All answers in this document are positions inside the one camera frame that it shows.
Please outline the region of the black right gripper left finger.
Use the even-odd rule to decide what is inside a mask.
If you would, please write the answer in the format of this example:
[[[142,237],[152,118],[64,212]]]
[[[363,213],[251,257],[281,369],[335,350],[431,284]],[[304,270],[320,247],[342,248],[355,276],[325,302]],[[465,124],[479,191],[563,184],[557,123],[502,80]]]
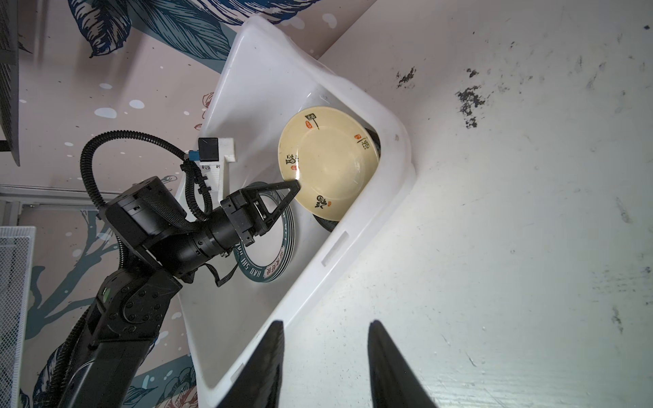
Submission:
[[[219,408],[278,407],[283,360],[283,322],[273,321]]]

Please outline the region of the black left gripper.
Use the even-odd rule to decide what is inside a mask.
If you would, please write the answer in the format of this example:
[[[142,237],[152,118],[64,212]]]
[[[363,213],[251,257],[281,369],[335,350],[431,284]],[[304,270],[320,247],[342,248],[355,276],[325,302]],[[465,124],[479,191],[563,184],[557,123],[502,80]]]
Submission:
[[[274,226],[289,208],[300,189],[297,180],[252,184],[243,190],[231,193],[220,202],[220,205],[236,231],[240,243],[247,247],[254,243],[256,236],[264,236],[265,232]],[[269,210],[264,203],[263,195],[277,199],[277,204],[272,210]]]

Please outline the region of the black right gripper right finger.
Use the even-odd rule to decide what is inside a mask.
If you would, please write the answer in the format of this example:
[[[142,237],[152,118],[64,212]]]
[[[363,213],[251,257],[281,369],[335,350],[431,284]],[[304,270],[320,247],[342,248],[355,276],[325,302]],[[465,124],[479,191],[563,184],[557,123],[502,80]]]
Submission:
[[[381,321],[369,326],[368,360],[373,407],[437,407]]]

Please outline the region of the large green rimmed plate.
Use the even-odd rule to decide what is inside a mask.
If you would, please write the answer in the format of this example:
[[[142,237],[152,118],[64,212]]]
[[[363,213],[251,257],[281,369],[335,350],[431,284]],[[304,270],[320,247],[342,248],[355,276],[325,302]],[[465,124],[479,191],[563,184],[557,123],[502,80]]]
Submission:
[[[233,252],[239,269],[253,282],[273,282],[292,261],[296,227],[290,206],[282,212],[269,234],[270,237],[259,237],[248,247],[239,244]]]

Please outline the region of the teal patterned small plate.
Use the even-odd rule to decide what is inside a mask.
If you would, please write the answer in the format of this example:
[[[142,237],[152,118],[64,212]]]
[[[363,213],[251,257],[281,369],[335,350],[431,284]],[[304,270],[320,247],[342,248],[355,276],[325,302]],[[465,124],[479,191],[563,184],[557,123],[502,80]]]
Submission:
[[[381,156],[382,149],[381,149],[381,143],[380,143],[380,139],[379,139],[378,134],[373,129],[369,129],[368,127],[366,128],[366,131],[368,132],[368,134],[372,138],[372,141],[373,141],[374,146],[375,146],[375,148],[377,150],[378,156]],[[314,216],[314,218],[315,218],[316,222],[318,222],[318,224],[328,232],[333,232],[333,230],[338,225],[338,221],[331,221],[331,220],[323,219],[323,218],[320,218],[320,217],[318,217],[316,215]]]

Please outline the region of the yellow translucent plate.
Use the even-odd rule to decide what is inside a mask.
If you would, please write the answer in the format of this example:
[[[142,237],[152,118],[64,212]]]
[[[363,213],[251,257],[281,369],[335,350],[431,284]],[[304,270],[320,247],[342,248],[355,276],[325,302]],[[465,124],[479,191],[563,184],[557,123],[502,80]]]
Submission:
[[[297,180],[297,202],[321,219],[338,222],[376,172],[379,151],[351,115],[314,106],[295,114],[278,144],[282,178]]]

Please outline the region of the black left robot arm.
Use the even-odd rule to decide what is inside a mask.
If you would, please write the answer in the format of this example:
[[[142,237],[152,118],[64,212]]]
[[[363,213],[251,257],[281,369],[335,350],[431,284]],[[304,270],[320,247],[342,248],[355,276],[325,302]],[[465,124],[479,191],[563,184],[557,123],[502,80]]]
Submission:
[[[157,177],[103,205],[100,216],[127,248],[63,343],[49,386],[50,407],[119,407],[158,339],[172,298],[213,258],[263,236],[299,193],[296,180],[256,184],[190,222]]]

